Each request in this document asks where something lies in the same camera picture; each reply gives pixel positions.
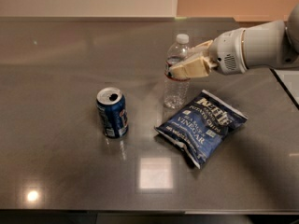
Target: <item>gray table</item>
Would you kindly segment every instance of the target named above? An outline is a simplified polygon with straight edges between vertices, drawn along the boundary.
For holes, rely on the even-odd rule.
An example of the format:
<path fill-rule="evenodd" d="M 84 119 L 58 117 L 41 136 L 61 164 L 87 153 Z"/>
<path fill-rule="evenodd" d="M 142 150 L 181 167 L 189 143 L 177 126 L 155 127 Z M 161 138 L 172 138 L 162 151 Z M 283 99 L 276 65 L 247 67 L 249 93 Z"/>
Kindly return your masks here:
<path fill-rule="evenodd" d="M 298 213 L 299 112 L 268 69 L 192 81 L 249 116 L 202 170 L 154 131 L 164 59 L 177 33 L 194 45 L 232 19 L 0 22 L 0 209 Z M 127 99 L 130 130 L 106 139 L 104 87 Z M 34 202 L 30 191 L 38 192 Z"/>

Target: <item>bag of chips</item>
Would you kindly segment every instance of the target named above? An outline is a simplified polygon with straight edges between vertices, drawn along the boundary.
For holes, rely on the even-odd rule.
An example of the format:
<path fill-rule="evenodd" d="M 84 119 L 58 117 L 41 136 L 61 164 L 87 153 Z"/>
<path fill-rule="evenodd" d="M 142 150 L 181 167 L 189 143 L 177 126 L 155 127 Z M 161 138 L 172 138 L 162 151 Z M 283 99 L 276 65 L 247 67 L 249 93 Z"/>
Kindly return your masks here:
<path fill-rule="evenodd" d="M 155 129 L 201 168 L 222 140 L 247 119 L 240 111 L 203 90 Z"/>

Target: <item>blue can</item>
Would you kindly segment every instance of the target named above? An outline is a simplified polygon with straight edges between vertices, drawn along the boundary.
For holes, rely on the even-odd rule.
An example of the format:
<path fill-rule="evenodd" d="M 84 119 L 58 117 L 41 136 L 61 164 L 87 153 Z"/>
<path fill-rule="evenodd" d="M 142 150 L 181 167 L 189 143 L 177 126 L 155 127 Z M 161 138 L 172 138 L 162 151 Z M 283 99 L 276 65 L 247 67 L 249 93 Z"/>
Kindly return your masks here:
<path fill-rule="evenodd" d="M 109 138 L 123 137 L 128 129 L 125 99 L 121 90 L 107 87 L 98 92 L 96 106 L 101 117 L 104 133 Z"/>

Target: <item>water bottle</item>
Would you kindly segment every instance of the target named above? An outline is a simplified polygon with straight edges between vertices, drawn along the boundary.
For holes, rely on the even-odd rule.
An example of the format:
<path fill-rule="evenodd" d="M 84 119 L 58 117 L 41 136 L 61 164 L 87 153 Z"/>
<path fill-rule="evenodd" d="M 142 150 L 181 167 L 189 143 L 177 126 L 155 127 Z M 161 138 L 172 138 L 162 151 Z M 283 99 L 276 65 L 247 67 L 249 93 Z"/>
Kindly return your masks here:
<path fill-rule="evenodd" d="M 183 61 L 189 49 L 189 37 L 185 34 L 178 34 L 176 42 L 167 52 L 164 79 L 164 105 L 169 108 L 180 108 L 186 101 L 189 80 L 178 80 L 171 76 L 169 67 Z"/>

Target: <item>bottle cap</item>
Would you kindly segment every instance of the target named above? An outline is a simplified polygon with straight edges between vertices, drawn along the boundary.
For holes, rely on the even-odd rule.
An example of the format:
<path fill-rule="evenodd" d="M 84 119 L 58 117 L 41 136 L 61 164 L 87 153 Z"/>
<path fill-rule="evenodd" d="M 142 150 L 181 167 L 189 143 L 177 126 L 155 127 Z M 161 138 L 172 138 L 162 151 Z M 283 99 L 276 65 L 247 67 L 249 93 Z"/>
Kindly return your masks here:
<path fill-rule="evenodd" d="M 189 43 L 189 36 L 186 34 L 178 34 L 177 35 L 177 42 L 179 44 L 187 44 Z"/>

